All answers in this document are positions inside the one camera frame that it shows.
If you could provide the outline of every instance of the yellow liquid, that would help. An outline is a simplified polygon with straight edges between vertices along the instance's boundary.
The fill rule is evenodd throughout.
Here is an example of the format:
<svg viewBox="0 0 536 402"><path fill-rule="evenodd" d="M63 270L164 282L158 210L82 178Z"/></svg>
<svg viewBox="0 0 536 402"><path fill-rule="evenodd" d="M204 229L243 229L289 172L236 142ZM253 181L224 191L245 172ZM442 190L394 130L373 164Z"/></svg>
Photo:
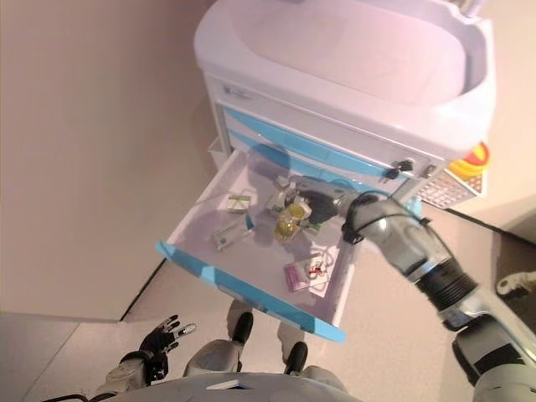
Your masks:
<svg viewBox="0 0 536 402"><path fill-rule="evenodd" d="M305 211L300 205L291 204L279 215L277 220L275 236L277 241L284 243L291 240L300 230L300 220Z"/></svg>

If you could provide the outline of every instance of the blue drawer handle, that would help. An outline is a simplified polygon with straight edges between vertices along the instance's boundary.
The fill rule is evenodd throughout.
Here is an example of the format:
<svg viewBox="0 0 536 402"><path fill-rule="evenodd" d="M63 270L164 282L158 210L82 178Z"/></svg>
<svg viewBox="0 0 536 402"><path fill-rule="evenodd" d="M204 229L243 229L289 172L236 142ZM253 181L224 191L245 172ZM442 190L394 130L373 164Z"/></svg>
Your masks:
<svg viewBox="0 0 536 402"><path fill-rule="evenodd" d="M311 158L315 161L326 163L347 170L349 172L368 174L374 177L383 177L384 169L354 157L345 152L341 152L334 148L322 145L304 137L300 137L293 132L283 130L277 126L257 120L254 117L244 113L225 108L236 120L249 127L266 140L274 142L290 151L299 153L304 157Z"/></svg>

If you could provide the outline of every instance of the drawer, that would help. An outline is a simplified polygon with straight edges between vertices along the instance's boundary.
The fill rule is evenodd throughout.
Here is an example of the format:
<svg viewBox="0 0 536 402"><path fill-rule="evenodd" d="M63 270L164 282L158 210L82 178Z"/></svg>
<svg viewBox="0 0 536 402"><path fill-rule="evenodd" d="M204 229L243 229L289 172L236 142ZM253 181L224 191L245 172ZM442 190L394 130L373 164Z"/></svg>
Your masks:
<svg viewBox="0 0 536 402"><path fill-rule="evenodd" d="M363 191L377 189L393 193L410 178L401 173L398 178L385 181L385 167L232 109L224 108L224 119L232 147L245 150L263 144L275 148L287 155L289 163L302 161L316 170L334 173L348 183L356 183ZM318 173L302 173L322 178Z"/></svg>
<svg viewBox="0 0 536 402"><path fill-rule="evenodd" d="M370 126L371 122L366 119L363 119L362 126L350 126L283 100L224 83L212 76L205 76L205 79L211 98L223 108L276 124L314 142L338 147L382 168L411 159L414 171L408 177L419 178L431 164L439 168L446 164L440 157L382 137L379 127Z"/></svg>
<svg viewBox="0 0 536 402"><path fill-rule="evenodd" d="M342 342L338 327L353 276L356 247L343 243L342 220L326 222L316 236L300 232L280 245L276 218L265 211L277 175L299 174L270 160L258 149L234 150L195 205L157 249L169 260L211 286L274 317L321 337ZM255 228L243 240L218 251L212 234L231 219L230 194L251 196ZM330 281L325 287L289 291L283 267L322 252Z"/></svg>

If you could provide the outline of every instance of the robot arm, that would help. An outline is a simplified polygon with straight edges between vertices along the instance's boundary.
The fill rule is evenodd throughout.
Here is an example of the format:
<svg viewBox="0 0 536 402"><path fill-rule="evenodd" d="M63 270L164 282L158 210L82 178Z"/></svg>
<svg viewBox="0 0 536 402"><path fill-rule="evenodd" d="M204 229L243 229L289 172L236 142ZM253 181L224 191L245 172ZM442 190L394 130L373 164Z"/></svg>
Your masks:
<svg viewBox="0 0 536 402"><path fill-rule="evenodd" d="M536 399L536 337L495 294L461 269L426 219L378 193L342 191L313 178L292 179L296 193L308 200L315 223L336 211L345 218L347 242L372 241L428 296L445 327L457 332L453 350L469 381L477 384L474 400L503 400L505 389L511 390L510 400Z"/></svg>

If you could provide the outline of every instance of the blue drawer trim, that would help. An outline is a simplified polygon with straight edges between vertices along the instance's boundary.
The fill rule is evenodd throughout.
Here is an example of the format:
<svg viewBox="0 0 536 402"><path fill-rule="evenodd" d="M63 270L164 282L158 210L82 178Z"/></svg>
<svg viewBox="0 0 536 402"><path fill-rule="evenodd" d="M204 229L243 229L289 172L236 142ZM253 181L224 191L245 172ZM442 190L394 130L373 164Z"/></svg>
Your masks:
<svg viewBox="0 0 536 402"><path fill-rule="evenodd" d="M263 136L266 140L290 151L299 153L304 157L350 172L363 173L379 178L384 174L384 169L382 167L365 162L346 152L339 151L319 142L314 142L291 131L284 130L278 126L273 126L270 123L265 123L254 117L240 113L239 111L234 111L229 108L225 108L225 111L251 130Z"/></svg>
<svg viewBox="0 0 536 402"><path fill-rule="evenodd" d="M258 143L251 138L239 134L238 132L228 130L228 133L240 142L243 142L249 148L261 154L263 157L271 160L272 162L277 163L285 169L295 170L296 172L299 172L305 176L320 178L321 180L324 180L326 182L336 183L343 187L355 188L359 192L371 190L378 191L376 188L373 188L365 183L349 180L348 178L345 178L344 176L341 176L339 174L332 173L328 170L311 165L310 163L302 161L297 157L292 157L288 153L278 151L275 148Z"/></svg>
<svg viewBox="0 0 536 402"><path fill-rule="evenodd" d="M213 265L184 253L173 245L161 241L156 244L156 248L168 260L180 265L207 284L216 287L221 286L222 291L229 290L231 293L240 295L245 301L263 312L295 322L302 330L315 333L331 341L343 342L346 337L346 334L340 328L334 327L286 301L273 297L265 291L219 270Z"/></svg>

